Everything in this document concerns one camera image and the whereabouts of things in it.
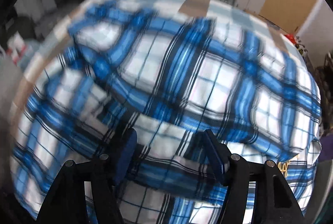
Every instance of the patchwork tablecloth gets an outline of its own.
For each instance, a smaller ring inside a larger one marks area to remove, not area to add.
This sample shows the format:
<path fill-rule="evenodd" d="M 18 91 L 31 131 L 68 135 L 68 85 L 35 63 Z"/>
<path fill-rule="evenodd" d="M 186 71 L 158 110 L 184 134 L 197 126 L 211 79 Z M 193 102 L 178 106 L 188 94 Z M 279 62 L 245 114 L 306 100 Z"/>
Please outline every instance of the patchwork tablecloth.
<path fill-rule="evenodd" d="M 196 134 L 208 128 L 248 161 L 279 163 L 305 211 L 320 95 L 290 48 L 217 0 L 86 0 L 46 38 L 14 99 L 17 199 L 36 218 L 66 160 L 88 161 L 134 127 L 134 165 L 117 188 L 125 221 L 214 223 L 226 188 Z M 86 195 L 96 222 L 88 183 Z"/>

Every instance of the plaid shirt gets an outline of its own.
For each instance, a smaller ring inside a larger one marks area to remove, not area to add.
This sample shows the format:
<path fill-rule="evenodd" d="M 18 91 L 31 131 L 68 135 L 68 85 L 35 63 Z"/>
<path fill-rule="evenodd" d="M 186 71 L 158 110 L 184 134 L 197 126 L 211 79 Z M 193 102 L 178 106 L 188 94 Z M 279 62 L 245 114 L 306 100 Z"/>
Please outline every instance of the plaid shirt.
<path fill-rule="evenodd" d="M 11 158 L 16 196 L 34 218 L 66 160 L 92 159 L 130 127 L 134 164 L 116 189 L 128 223 L 216 221 L 226 188 L 196 135 L 205 129 L 248 161 L 291 159 L 286 179 L 306 209 L 320 96 L 294 58 L 235 21 L 170 17 L 126 0 L 92 5 L 68 33 L 28 99 Z M 250 183 L 244 223 L 254 191 Z"/>

